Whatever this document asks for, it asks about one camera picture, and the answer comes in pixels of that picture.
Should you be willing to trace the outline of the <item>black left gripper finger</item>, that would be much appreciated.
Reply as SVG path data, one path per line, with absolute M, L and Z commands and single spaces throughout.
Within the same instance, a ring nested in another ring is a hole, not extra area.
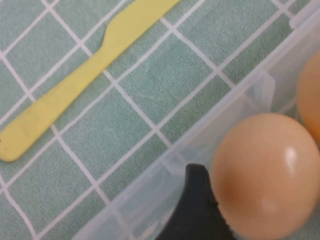
M 209 172 L 202 164 L 185 168 L 180 199 L 158 240 L 234 240 L 211 188 Z

